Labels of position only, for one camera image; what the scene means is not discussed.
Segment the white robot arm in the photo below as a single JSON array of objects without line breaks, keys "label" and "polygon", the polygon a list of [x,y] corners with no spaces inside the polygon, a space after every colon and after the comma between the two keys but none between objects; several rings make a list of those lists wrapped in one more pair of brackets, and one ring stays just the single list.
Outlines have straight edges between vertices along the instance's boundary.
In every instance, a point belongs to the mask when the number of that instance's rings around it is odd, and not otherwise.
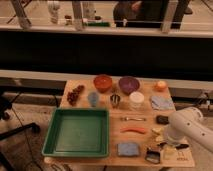
[{"label": "white robot arm", "polygon": [[187,136],[213,153],[213,130],[202,124],[203,114],[198,108],[177,110],[169,115],[168,121],[163,137],[169,145],[178,146]]}]

